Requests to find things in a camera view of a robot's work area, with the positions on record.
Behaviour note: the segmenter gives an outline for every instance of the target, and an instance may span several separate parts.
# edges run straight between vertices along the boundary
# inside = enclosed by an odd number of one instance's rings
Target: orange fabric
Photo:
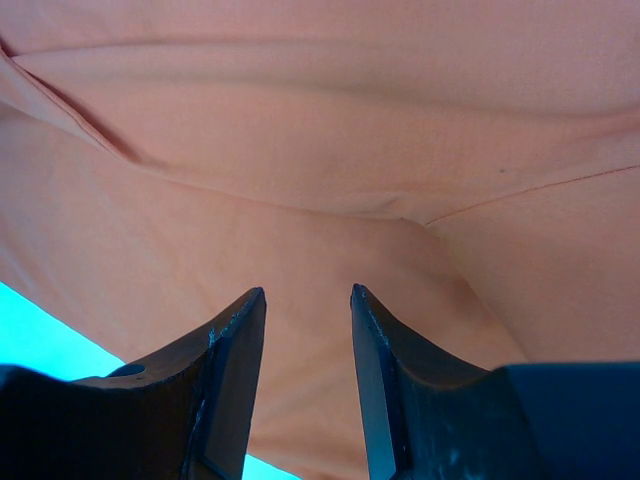
[[[125,360],[266,288],[251,453],[366,478],[349,294],[640,354],[633,1],[0,0],[0,279]]]

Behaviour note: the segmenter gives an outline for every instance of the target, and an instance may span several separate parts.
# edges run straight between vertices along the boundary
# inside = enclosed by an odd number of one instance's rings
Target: metal jaw
[[[640,363],[486,371],[351,298],[372,480],[640,478]]]
[[[106,378],[0,366],[0,478],[239,480],[265,313],[250,290]]]

